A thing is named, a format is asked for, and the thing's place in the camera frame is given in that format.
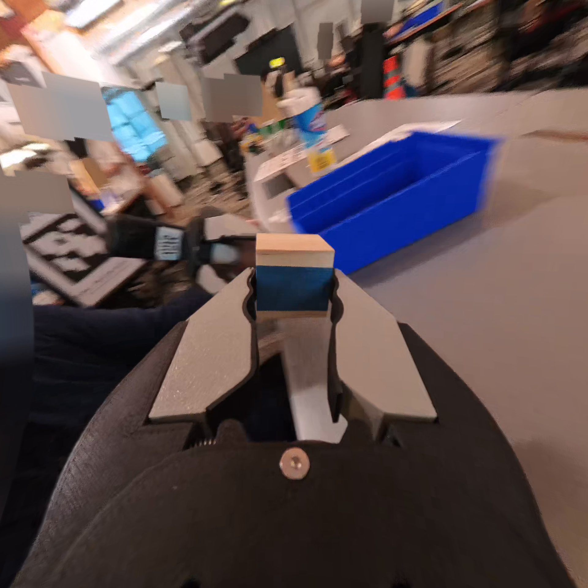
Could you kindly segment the white bagged paper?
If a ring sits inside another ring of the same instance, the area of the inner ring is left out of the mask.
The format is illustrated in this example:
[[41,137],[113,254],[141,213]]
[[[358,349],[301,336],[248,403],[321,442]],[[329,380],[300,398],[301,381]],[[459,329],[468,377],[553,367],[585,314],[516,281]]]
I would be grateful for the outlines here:
[[422,123],[407,123],[401,125],[391,131],[386,132],[379,138],[375,139],[368,145],[366,145],[366,149],[368,151],[373,150],[379,146],[384,145],[388,142],[397,142],[401,141],[408,136],[416,132],[426,133],[426,134],[437,134],[442,133],[451,129],[452,127],[458,125],[462,120],[452,120],[452,121],[438,121],[438,122],[422,122]]

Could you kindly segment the blue striped wooden cube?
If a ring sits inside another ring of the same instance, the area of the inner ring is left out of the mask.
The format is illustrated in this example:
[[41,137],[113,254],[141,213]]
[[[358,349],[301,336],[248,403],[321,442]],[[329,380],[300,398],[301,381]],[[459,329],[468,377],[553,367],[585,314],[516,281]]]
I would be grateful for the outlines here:
[[334,254],[320,235],[257,234],[257,317],[326,317],[334,283]]

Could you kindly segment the printed paper sheet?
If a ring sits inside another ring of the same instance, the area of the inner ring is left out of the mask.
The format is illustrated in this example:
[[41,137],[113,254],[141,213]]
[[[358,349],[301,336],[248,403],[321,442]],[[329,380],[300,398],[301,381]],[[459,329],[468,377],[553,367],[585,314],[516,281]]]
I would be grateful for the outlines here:
[[298,145],[262,162],[254,175],[253,182],[272,179],[301,162],[308,168],[306,150],[302,145]]

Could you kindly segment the white disinfecting wipes canister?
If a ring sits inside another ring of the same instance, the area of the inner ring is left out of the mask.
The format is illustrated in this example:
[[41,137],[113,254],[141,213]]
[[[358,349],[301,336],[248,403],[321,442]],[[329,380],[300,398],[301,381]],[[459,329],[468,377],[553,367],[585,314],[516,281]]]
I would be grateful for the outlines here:
[[284,94],[278,106],[292,119],[312,174],[328,173],[336,165],[336,154],[329,141],[319,90],[314,86],[292,89]]

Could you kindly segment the black hanging monitor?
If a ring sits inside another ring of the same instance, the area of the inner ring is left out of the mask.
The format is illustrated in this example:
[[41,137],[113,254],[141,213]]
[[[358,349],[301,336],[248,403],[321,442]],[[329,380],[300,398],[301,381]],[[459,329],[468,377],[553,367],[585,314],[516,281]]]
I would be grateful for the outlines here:
[[180,38],[187,54],[198,65],[207,65],[235,45],[235,39],[251,23],[242,11],[225,11],[216,18],[191,22],[183,27]]

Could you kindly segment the large paned window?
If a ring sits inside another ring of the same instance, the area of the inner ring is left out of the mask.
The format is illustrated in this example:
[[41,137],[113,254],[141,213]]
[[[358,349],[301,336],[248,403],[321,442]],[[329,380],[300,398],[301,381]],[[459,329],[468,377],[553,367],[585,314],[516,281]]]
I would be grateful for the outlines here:
[[100,91],[113,136],[121,150],[138,164],[154,159],[158,151],[168,145],[168,140],[140,94],[120,86],[103,86]]

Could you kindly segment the orange traffic cone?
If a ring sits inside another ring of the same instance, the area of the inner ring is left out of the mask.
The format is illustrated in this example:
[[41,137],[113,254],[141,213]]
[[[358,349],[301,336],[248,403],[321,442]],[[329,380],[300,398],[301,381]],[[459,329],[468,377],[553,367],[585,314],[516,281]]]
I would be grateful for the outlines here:
[[383,96],[385,100],[400,100],[407,97],[404,77],[401,74],[397,55],[389,56],[383,62]]

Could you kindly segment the large dark display panel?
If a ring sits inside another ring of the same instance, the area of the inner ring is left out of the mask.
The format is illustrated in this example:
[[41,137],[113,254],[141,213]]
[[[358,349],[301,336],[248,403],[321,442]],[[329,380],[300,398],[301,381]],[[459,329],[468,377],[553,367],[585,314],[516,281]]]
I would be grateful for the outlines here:
[[295,75],[302,75],[305,70],[293,24],[271,29],[250,43],[234,62],[239,74],[261,76],[264,70],[273,68],[272,63],[277,59],[283,59],[286,70],[294,71]]

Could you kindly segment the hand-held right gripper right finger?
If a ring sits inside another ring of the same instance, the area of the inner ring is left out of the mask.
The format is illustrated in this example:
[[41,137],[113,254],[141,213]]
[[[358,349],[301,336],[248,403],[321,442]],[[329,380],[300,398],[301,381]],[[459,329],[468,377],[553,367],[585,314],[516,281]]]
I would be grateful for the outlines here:
[[383,437],[397,420],[436,420],[398,321],[340,270],[334,271],[330,321],[328,402],[334,422],[359,420],[373,437]]

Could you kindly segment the framed black white tag board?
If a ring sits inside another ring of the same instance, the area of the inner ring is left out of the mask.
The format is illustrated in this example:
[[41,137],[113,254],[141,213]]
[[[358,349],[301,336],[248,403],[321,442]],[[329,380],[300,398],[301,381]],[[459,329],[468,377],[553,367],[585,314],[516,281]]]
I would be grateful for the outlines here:
[[146,261],[111,256],[107,222],[72,194],[73,212],[30,212],[20,234],[30,276],[78,307],[100,305],[146,269]]

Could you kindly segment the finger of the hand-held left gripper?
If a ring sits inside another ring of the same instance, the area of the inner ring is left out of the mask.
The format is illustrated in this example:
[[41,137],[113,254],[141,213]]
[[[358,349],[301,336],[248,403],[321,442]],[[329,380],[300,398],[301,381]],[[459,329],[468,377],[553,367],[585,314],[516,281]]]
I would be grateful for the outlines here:
[[204,218],[203,232],[206,240],[218,240],[254,236],[258,233],[258,227],[249,220],[236,215],[219,215]]

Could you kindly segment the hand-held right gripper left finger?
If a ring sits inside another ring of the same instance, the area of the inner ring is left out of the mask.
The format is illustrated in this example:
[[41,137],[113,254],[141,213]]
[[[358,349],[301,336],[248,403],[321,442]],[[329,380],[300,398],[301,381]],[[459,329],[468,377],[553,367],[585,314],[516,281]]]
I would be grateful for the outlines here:
[[195,312],[153,402],[151,422],[204,422],[210,409],[256,372],[254,269],[248,268]]

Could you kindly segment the blue plastic bin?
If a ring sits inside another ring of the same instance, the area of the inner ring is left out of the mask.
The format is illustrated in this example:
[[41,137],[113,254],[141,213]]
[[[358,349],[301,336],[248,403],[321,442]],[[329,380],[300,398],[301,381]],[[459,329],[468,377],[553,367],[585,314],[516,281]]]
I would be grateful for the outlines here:
[[293,192],[293,227],[334,248],[334,267],[364,268],[474,214],[496,138],[414,132]]

